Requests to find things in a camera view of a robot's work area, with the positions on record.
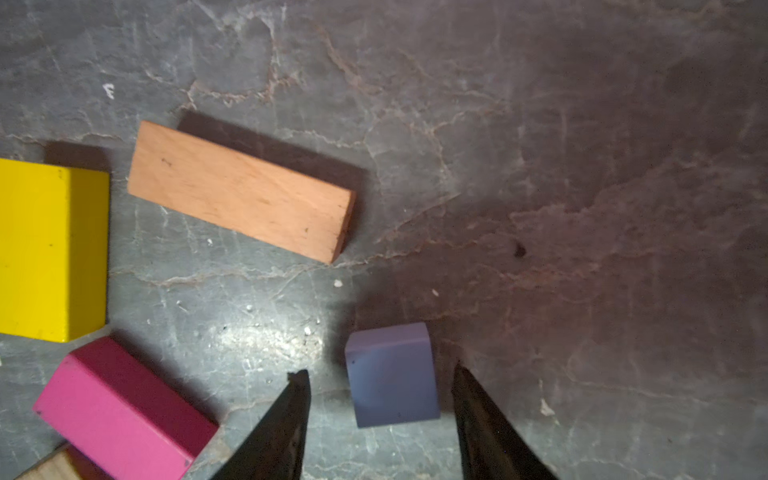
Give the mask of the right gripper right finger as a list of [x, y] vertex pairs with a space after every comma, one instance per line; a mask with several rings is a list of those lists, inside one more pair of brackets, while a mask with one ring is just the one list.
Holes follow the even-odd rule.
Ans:
[[465, 479], [556, 480], [462, 364], [451, 392]]

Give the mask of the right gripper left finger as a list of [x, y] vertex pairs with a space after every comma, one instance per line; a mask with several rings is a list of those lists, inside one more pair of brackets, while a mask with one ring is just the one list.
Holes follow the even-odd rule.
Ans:
[[288, 383], [259, 424], [213, 479], [300, 479], [311, 384], [306, 369], [287, 375]]

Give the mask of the blue cube cluster a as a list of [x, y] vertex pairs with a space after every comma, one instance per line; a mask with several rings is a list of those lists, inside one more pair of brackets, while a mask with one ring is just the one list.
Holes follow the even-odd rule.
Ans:
[[344, 353], [358, 427], [440, 417], [433, 352], [425, 323], [354, 332]]

